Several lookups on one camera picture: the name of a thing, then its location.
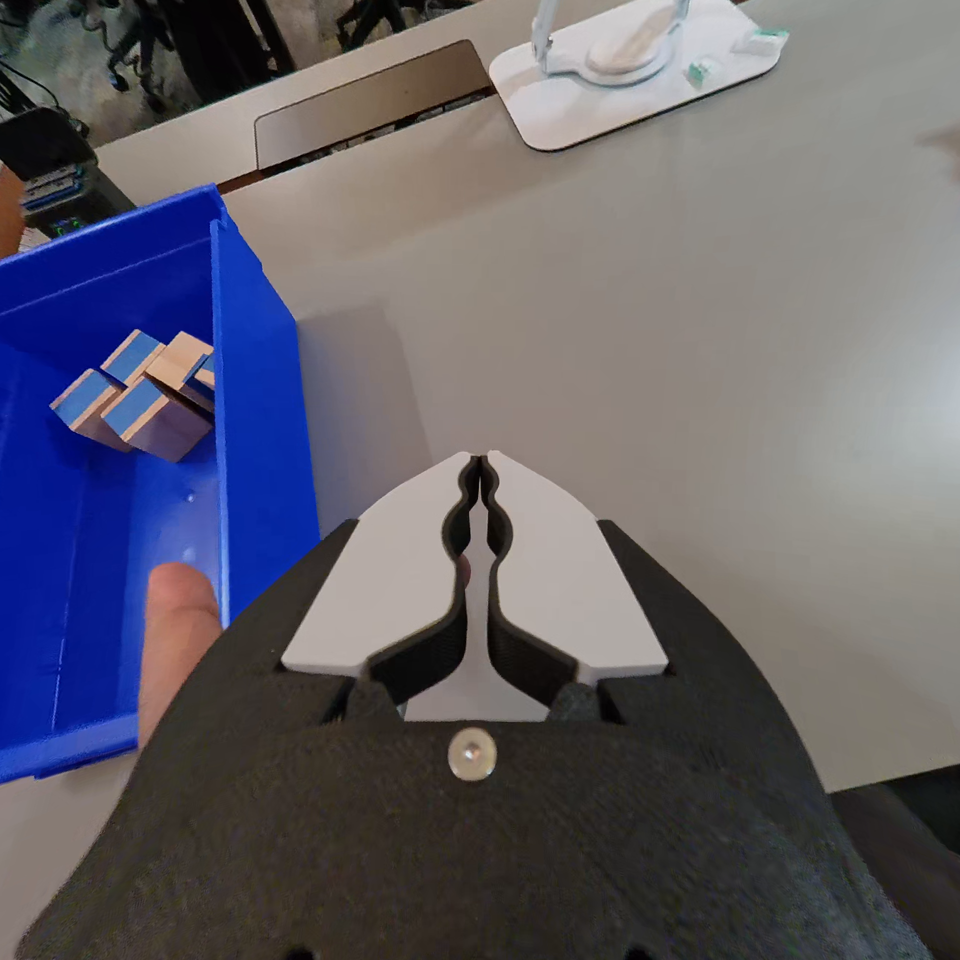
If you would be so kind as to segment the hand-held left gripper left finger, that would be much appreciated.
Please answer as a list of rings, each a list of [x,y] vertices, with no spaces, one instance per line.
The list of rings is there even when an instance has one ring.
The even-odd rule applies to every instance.
[[[467,646],[467,578],[459,558],[471,541],[480,474],[480,458],[459,452],[367,508],[282,666],[376,682],[397,706],[449,678]]]

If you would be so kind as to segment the black chair base with casters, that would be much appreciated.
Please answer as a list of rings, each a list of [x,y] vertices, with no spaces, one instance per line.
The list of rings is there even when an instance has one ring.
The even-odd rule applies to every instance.
[[[101,42],[112,89],[138,95],[151,118],[168,119],[202,104],[186,77],[163,2],[69,1],[67,11]]]

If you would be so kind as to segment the person's left hand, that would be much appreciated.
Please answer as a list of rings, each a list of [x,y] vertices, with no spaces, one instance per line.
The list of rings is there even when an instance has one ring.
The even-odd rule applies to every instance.
[[[239,637],[245,644],[241,656],[243,667],[270,660],[272,655],[261,641],[271,645],[273,634],[282,625],[281,620],[274,618],[274,607],[308,608],[333,562],[332,546],[322,544],[314,548],[236,620],[234,625],[241,629]],[[203,573],[181,562],[164,563],[151,572],[138,705],[140,751],[154,752],[149,747],[151,738],[210,649],[216,648],[222,653],[227,648],[227,644],[218,642],[221,632],[217,601],[210,580]],[[214,724],[209,730],[202,732],[187,725],[176,732],[168,723],[165,732],[173,738],[165,742],[169,747],[186,747],[189,752],[200,748],[210,759],[217,748],[225,747],[232,757],[232,765],[237,765],[241,755],[277,750],[282,741],[309,730],[314,733],[353,730],[356,734],[379,735],[402,729],[399,714],[388,706],[382,690],[375,685],[359,683],[351,692],[343,685],[335,687],[330,707],[344,709],[338,724],[332,722],[331,713],[324,714],[318,726],[306,723],[308,714],[297,724],[288,704],[279,698],[272,698],[270,702],[279,707],[272,718],[273,727],[254,722],[252,728],[241,730],[233,726],[234,719],[228,716],[232,708],[223,702],[212,705],[210,719]]]

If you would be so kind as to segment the white flat base plate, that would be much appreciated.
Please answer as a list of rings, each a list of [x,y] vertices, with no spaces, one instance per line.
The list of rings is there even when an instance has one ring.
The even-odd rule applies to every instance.
[[[498,54],[488,74],[524,143],[539,152],[565,150],[761,78],[778,64],[784,49],[777,57],[731,51],[747,32],[764,29],[733,2],[689,2],[668,65],[654,78],[630,86],[606,88],[577,77],[545,77],[535,62],[531,38]],[[580,37],[585,30],[578,24],[596,26],[610,17],[610,10],[559,30],[554,26],[554,48],[583,49]],[[688,83],[685,71],[701,57],[716,61],[718,70],[712,82],[698,90]]]

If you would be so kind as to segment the black tripod legs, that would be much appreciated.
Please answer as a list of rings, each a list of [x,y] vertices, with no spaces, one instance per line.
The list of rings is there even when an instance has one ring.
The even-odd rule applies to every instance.
[[[405,31],[407,9],[421,19],[430,20],[469,9],[474,4],[474,1],[354,1],[335,21],[337,42],[341,52],[348,53],[363,46],[382,21],[393,34]]]

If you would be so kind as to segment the black equipment case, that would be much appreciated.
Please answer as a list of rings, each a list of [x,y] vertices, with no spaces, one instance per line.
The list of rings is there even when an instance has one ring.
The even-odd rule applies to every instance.
[[[96,152],[52,107],[1,124],[1,161],[22,184],[25,226],[56,239],[137,205],[103,172]]]

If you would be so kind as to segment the wooden cube with blue face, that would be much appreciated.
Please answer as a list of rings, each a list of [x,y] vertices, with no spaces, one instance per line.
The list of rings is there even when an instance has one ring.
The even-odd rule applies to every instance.
[[[175,390],[141,376],[107,404],[105,424],[130,447],[180,462],[213,430],[213,414]]]
[[[131,452],[133,447],[103,418],[104,411],[125,392],[124,385],[90,367],[50,404],[50,409],[79,436],[112,450]]]
[[[145,371],[145,377],[183,396],[180,388],[189,370],[199,357],[213,353],[210,343],[186,331],[180,331],[167,343],[163,354],[150,364]]]
[[[212,414],[215,406],[215,361],[213,354],[198,357],[179,392],[201,410]]]
[[[134,329],[101,363],[99,372],[116,386],[129,388],[162,356],[166,348],[165,342],[141,329]]]

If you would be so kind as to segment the large blue plastic bin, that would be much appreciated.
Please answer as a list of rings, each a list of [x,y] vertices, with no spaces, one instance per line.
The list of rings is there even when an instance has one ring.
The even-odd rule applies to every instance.
[[[149,575],[182,561],[230,623],[321,538],[297,325],[214,185],[2,261],[1,782],[137,746]],[[49,408],[139,328],[217,360],[182,462]]]

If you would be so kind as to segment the person's dark trousers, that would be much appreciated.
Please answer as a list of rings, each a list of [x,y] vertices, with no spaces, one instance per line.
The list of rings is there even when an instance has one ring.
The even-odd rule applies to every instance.
[[[888,786],[831,802],[853,846],[934,958],[959,957],[959,859]]]

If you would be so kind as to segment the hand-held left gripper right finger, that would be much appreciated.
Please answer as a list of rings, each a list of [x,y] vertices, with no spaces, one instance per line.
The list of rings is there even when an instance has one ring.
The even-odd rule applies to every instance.
[[[491,450],[481,462],[487,653],[496,673],[550,707],[563,687],[662,675],[668,655],[598,518],[575,496]]]

